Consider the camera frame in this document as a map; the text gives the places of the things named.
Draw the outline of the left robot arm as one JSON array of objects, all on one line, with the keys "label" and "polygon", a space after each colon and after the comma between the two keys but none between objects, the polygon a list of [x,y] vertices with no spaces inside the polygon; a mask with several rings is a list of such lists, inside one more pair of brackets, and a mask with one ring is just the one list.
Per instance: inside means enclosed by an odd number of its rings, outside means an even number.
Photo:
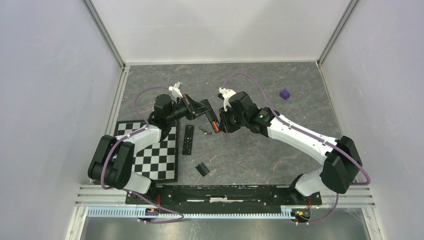
[{"label": "left robot arm", "polygon": [[153,203],[157,190],[152,187],[150,178],[132,170],[134,154],[164,140],[173,122],[181,118],[194,120],[211,108],[207,99],[195,101],[187,94],[176,100],[168,94],[158,95],[145,125],[121,136],[104,135],[100,138],[87,176],[100,182],[104,189],[136,192],[145,204]]}]

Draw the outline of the orange AAA battery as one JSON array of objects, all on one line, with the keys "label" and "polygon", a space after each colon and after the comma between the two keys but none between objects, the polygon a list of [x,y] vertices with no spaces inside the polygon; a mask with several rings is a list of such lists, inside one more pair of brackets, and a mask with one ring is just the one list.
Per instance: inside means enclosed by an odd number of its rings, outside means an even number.
[{"label": "orange AAA battery", "polygon": [[213,129],[216,133],[218,133],[220,131],[219,125],[217,124],[217,122],[215,120],[212,122],[212,126],[213,126]]}]

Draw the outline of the black battery cover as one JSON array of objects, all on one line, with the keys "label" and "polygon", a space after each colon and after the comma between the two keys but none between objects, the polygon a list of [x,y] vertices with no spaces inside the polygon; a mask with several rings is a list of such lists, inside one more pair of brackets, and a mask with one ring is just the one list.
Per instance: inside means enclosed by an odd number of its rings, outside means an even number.
[{"label": "black battery cover", "polygon": [[207,168],[207,166],[203,162],[199,163],[195,167],[195,169],[200,173],[202,177],[205,177],[206,175],[210,173],[210,170]]}]

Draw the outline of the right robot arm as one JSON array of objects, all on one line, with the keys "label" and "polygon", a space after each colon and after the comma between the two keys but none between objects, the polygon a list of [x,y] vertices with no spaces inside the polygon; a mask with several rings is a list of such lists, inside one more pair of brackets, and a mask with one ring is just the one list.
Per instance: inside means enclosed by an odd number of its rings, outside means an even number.
[{"label": "right robot arm", "polygon": [[351,138],[342,136],[336,139],[295,124],[270,107],[259,108],[244,91],[223,88],[218,96],[223,100],[218,115],[207,99],[191,102],[193,112],[207,115],[215,132],[233,133],[247,128],[254,134],[286,143],[321,165],[292,182],[288,196],[293,203],[302,204],[313,193],[323,190],[345,194],[355,184],[363,163]]}]

